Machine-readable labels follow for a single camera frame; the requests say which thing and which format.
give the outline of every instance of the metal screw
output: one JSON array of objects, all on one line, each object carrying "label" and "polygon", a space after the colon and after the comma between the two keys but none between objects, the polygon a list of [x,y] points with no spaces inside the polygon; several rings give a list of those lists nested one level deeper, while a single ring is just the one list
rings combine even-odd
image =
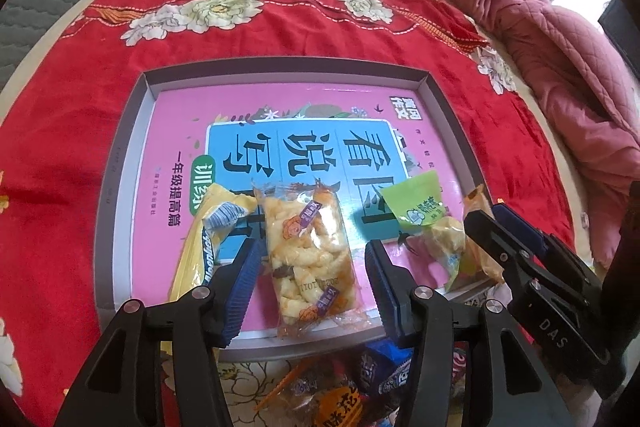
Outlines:
[{"label": "metal screw", "polygon": [[431,297],[433,297],[433,290],[428,286],[418,286],[414,290],[414,295],[418,299],[431,299]]},{"label": "metal screw", "polygon": [[500,313],[504,309],[504,306],[502,305],[502,303],[495,299],[489,299],[485,303],[485,306],[492,313]]},{"label": "metal screw", "polygon": [[135,299],[131,299],[124,303],[122,307],[125,313],[135,313],[140,309],[140,301],[136,301]]},{"label": "metal screw", "polygon": [[191,290],[191,296],[194,299],[206,299],[210,294],[209,288],[206,286],[196,286],[193,290]]}]

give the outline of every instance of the green label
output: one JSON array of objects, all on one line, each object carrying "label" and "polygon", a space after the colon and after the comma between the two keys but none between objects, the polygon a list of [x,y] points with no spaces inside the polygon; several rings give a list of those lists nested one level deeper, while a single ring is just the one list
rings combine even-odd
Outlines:
[{"label": "green label", "polygon": [[189,190],[189,210],[195,216],[202,203],[207,187],[216,180],[216,163],[207,154],[198,156],[191,164],[191,186]]}]

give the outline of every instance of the red blanket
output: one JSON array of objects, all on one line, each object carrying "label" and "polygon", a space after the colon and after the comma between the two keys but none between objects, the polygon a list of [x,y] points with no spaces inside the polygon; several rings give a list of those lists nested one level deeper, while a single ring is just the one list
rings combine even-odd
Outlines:
[{"label": "red blanket", "polygon": [[568,202],[542,130],[504,68],[469,57],[485,45],[459,11],[436,0],[96,0],[52,47],[0,127],[0,193],[10,198],[0,214],[0,317],[15,344],[17,401],[29,418],[52,425],[98,337],[98,191],[141,71],[248,55],[428,70],[493,197],[572,245]]}]

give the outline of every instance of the pink quilt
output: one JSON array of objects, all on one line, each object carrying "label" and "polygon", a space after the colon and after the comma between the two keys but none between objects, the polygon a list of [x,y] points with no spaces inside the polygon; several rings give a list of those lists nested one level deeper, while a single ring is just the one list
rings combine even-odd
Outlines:
[{"label": "pink quilt", "polygon": [[640,180],[632,80],[607,38],[549,0],[451,0],[513,56],[586,178],[591,248],[609,266],[629,185]]}]

